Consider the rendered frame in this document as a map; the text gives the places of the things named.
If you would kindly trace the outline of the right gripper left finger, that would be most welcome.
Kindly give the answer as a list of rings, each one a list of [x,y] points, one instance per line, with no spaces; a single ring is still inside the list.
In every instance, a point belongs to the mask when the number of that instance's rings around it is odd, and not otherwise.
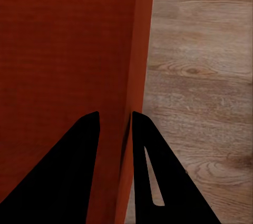
[[[79,118],[0,203],[0,224],[85,224],[99,135],[98,111]]]

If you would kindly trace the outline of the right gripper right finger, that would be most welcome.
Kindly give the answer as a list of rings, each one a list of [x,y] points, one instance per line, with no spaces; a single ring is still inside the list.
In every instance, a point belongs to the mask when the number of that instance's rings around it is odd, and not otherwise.
[[[132,112],[136,224],[221,224],[153,121]],[[153,203],[146,147],[165,206]]]

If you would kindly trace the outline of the storage box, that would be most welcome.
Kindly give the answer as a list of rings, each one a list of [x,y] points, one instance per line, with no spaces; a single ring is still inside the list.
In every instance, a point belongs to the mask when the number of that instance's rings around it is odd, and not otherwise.
[[[85,224],[124,224],[153,0],[0,0],[0,203],[98,111]]]

